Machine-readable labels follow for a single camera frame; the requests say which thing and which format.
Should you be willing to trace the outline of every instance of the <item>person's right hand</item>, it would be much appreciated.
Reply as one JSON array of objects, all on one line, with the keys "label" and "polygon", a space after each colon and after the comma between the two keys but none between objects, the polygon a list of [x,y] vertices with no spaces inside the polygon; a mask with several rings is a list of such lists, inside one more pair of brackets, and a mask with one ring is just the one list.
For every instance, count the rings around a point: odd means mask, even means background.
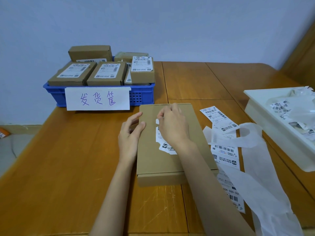
[{"label": "person's right hand", "polygon": [[162,137],[174,149],[189,140],[186,117],[176,103],[165,106],[158,114]]}]

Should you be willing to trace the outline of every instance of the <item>orange object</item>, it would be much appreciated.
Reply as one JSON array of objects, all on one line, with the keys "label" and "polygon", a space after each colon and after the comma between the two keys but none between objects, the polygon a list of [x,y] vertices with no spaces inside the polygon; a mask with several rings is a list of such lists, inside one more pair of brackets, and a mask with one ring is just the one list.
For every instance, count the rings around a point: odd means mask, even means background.
[{"label": "orange object", "polygon": [[11,133],[9,133],[7,130],[0,127],[0,138],[5,138],[6,136],[9,136]]}]

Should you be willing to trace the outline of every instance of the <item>wooden table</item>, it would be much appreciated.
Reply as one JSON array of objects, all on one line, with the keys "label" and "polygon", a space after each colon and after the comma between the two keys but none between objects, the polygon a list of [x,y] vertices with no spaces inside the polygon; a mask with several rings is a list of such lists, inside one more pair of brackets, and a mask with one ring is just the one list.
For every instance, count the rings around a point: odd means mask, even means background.
[{"label": "wooden table", "polygon": [[[155,103],[215,105],[234,122],[249,122],[245,89],[297,83],[264,64],[155,62]],[[139,111],[67,112],[56,108],[0,179],[1,235],[88,234],[118,163],[122,122]],[[301,171],[266,135],[280,183],[303,228],[315,227],[313,173]],[[203,227],[188,185],[140,188],[132,172],[124,231],[129,235],[201,235]],[[250,209],[242,214],[251,227]]]}]

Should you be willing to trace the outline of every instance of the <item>white plastic tray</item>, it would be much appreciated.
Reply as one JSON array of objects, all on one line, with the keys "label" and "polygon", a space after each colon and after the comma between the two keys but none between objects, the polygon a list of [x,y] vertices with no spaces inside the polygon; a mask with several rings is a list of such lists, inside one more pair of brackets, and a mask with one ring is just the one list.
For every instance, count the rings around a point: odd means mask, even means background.
[{"label": "white plastic tray", "polygon": [[315,171],[315,146],[266,106],[268,99],[288,97],[292,89],[245,90],[250,98],[245,112],[302,170]]}]

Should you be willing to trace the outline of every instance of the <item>hand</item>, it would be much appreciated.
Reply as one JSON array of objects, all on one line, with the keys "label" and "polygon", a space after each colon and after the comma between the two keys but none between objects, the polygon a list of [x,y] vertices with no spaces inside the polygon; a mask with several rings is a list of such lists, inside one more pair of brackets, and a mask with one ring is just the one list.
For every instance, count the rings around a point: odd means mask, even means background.
[{"label": "hand", "polygon": [[[135,162],[140,133],[146,127],[145,122],[139,123],[141,115],[142,112],[139,112],[130,116],[121,126],[118,136],[119,162],[131,165]],[[136,123],[139,123],[139,125],[133,130],[131,126]]]},{"label": "hand", "polygon": [[165,106],[158,114],[159,129],[162,137],[174,149],[189,141],[186,117],[176,103]]}]

